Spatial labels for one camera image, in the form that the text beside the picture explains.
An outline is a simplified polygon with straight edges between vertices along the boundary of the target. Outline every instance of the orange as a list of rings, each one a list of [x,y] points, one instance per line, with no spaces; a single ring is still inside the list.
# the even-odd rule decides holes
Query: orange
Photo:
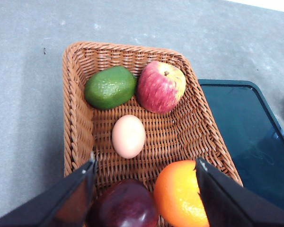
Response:
[[[157,209],[174,227],[209,227],[194,168],[192,160],[173,162],[155,183]]]

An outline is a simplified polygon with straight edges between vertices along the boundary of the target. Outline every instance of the wicker basket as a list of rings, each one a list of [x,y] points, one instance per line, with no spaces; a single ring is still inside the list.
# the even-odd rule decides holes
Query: wicker basket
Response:
[[[172,64],[186,76],[186,91],[167,114],[142,108],[136,98],[111,110],[94,109],[84,99],[84,85],[92,74],[123,65],[139,77],[151,61]],[[63,55],[64,174],[84,164],[93,150],[98,160],[97,197],[112,183],[136,178],[152,192],[160,171],[169,163],[202,156],[241,184],[238,172],[214,122],[206,98],[188,60],[173,50],[144,46],[77,42]],[[124,159],[114,152],[111,131],[126,114],[137,116],[146,130],[142,152]],[[168,226],[162,218],[158,226]]]

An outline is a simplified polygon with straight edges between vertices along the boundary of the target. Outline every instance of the concrete floor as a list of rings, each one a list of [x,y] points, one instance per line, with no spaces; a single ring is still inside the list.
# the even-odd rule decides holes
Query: concrete floor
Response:
[[[170,48],[200,79],[250,80],[284,130],[283,12],[218,0],[0,0],[0,216],[63,176],[62,52],[82,40]]]

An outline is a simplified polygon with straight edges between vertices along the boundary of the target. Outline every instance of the egg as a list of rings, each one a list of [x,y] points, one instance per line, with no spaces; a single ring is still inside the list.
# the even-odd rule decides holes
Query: egg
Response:
[[[115,151],[124,158],[133,158],[145,143],[145,129],[139,118],[125,115],[115,123],[112,133]]]

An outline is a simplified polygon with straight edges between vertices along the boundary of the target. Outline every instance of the dark red plum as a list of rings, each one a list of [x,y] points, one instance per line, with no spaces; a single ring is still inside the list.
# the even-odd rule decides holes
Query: dark red plum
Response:
[[[94,202],[86,223],[89,227],[155,227],[158,219],[151,193],[141,182],[126,179]]]

